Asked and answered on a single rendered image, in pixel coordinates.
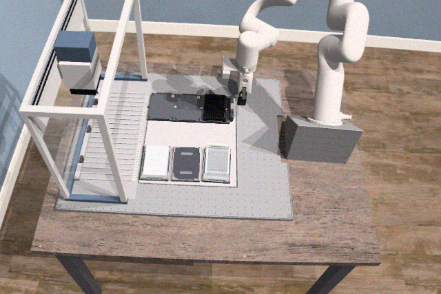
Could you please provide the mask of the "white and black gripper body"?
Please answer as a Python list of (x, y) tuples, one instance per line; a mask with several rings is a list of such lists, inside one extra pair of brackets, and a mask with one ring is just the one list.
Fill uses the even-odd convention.
[(253, 72), (250, 72), (249, 74), (245, 74), (245, 73), (242, 73), (241, 71), (239, 71), (237, 73), (238, 93), (240, 93), (242, 91), (243, 87), (246, 87), (247, 94), (251, 94)]

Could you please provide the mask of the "black well plate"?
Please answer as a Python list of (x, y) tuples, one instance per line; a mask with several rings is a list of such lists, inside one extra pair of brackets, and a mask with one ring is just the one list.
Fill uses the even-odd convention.
[(226, 121), (226, 95), (205, 95), (203, 120)]

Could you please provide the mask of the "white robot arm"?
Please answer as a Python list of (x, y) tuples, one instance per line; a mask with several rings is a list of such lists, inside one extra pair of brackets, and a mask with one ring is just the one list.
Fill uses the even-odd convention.
[[(256, 69), (258, 53), (275, 45), (279, 39), (276, 28), (256, 18), (272, 6), (293, 6), (297, 0), (256, 0), (247, 9), (239, 24), (240, 36), (236, 58), (223, 56), (222, 78), (231, 71), (249, 74)], [(342, 63), (355, 63), (365, 48), (369, 14), (366, 7), (354, 0), (329, 0), (327, 26), (343, 34), (330, 34), (318, 43), (318, 72), (312, 117), (307, 121), (319, 125), (341, 126), (351, 115), (340, 112), (344, 68)], [(253, 31), (253, 32), (252, 32)]]

